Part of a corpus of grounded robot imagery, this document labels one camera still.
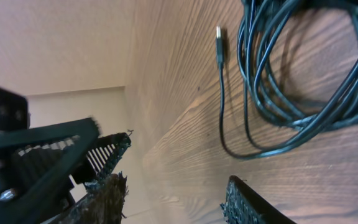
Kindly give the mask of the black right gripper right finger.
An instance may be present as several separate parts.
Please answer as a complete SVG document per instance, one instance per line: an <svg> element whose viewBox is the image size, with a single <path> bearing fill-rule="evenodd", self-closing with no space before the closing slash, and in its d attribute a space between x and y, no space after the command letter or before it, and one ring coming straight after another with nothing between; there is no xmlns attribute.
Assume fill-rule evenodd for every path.
<svg viewBox="0 0 358 224"><path fill-rule="evenodd" d="M295 224L235 175L229 177L220 206L228 224Z"/></svg>

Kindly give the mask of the black USB-C cable silver plug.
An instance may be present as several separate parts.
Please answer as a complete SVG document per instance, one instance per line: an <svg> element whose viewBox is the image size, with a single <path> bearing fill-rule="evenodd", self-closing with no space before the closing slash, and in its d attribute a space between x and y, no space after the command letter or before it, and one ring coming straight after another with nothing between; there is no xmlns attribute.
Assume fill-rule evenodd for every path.
<svg viewBox="0 0 358 224"><path fill-rule="evenodd" d="M358 1L244 1L237 59L266 122L298 131L358 123Z"/></svg>

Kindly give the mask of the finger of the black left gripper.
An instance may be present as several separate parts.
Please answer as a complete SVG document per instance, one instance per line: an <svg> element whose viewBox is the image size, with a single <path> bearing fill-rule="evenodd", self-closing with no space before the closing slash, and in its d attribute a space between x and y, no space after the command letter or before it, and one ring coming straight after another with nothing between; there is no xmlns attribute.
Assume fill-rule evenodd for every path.
<svg viewBox="0 0 358 224"><path fill-rule="evenodd" d="M0 223L40 223L61 212L69 176L98 136L93 118L0 133Z"/></svg>
<svg viewBox="0 0 358 224"><path fill-rule="evenodd" d="M131 139L127 133L116 133L98 138L93 148L86 153L86 159L90 163L93 173L91 179L85 181L85 189L100 188L130 146Z"/></svg>

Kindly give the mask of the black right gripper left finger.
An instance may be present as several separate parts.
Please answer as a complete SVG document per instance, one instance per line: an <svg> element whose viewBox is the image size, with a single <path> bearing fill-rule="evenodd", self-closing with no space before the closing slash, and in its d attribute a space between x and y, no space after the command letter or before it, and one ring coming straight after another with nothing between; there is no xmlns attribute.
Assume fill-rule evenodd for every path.
<svg viewBox="0 0 358 224"><path fill-rule="evenodd" d="M51 221L52 224L121 224L128 194L127 178L111 174L88 191L76 205Z"/></svg>

